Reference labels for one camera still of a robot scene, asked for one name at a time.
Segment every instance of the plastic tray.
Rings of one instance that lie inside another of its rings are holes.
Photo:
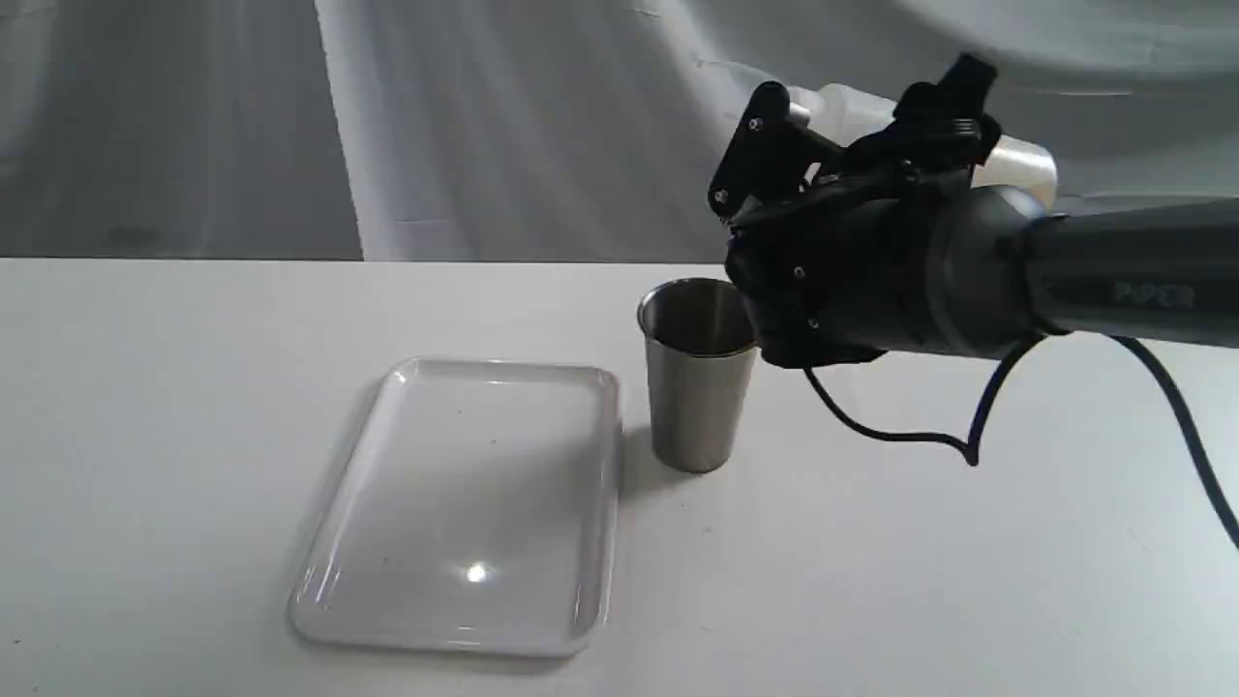
[[[565,656],[606,614],[618,386],[411,360],[384,380],[290,600],[306,638]]]

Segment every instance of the cable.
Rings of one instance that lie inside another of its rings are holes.
[[[976,405],[976,413],[973,416],[973,425],[968,430],[968,442],[960,441],[954,436],[935,432],[912,432],[912,433],[890,433],[885,431],[877,431],[869,428],[865,425],[849,417],[830,395],[818,381],[818,376],[813,374],[813,369],[804,369],[804,376],[809,380],[809,385],[813,391],[818,394],[830,413],[835,416],[844,426],[855,431],[856,433],[872,438],[873,441],[881,441],[883,443],[937,443],[939,446],[947,446],[954,448],[960,456],[964,457],[971,467],[976,467],[980,462],[980,449],[981,449],[981,433],[985,431],[985,423],[990,418],[990,411],[994,409],[994,401],[997,400],[999,390],[1002,384],[1006,383],[1011,370],[1032,348],[1042,340],[1043,337],[1032,337],[1021,343],[1017,343],[1012,348],[1011,353],[1006,355],[1000,363],[999,368],[994,370],[994,375],[990,376],[987,384],[985,384],[985,391],[981,392],[981,400]],[[1204,488],[1206,496],[1209,498],[1209,504],[1213,506],[1213,513],[1218,517],[1218,522],[1227,531],[1227,536],[1230,537],[1230,543],[1239,550],[1239,520],[1235,520],[1235,514],[1230,509],[1230,504],[1227,501],[1225,494],[1222,491],[1222,485],[1218,483],[1218,477],[1213,472],[1213,465],[1209,464],[1209,457],[1204,452],[1204,443],[1201,442],[1201,435],[1196,430],[1196,422],[1192,420],[1192,412],[1187,409],[1187,402],[1183,400],[1183,395],[1178,391],[1178,386],[1175,385],[1175,380],[1171,379],[1170,373],[1166,366],[1154,357],[1152,352],[1140,343],[1135,338],[1129,338],[1125,336],[1111,336],[1120,345],[1126,348],[1145,369],[1154,376],[1157,386],[1161,387],[1162,394],[1166,396],[1166,401],[1170,402],[1171,412],[1175,413],[1175,421],[1178,422],[1178,428],[1183,433],[1183,442],[1187,444],[1187,452],[1192,457],[1192,465],[1196,467],[1196,474],[1201,479],[1201,485]]]

